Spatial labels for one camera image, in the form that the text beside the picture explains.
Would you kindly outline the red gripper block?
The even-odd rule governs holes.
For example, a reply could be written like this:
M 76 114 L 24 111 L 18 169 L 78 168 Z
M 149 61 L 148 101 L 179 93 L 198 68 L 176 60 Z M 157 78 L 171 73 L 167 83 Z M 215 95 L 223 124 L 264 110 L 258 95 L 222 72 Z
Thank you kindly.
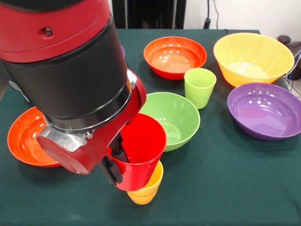
M 146 90 L 139 77 L 130 69 L 127 70 L 127 76 L 135 88 L 125 108 L 114 119 L 93 130 L 91 138 L 85 133 L 67 134 L 46 126 L 37 136 L 44 152 L 67 170 L 81 175 L 89 174 L 100 162 L 109 184 L 120 184 L 123 181 L 122 174 L 106 154 L 110 146 L 114 158 L 129 163 L 120 132 L 135 118 L 146 100 Z

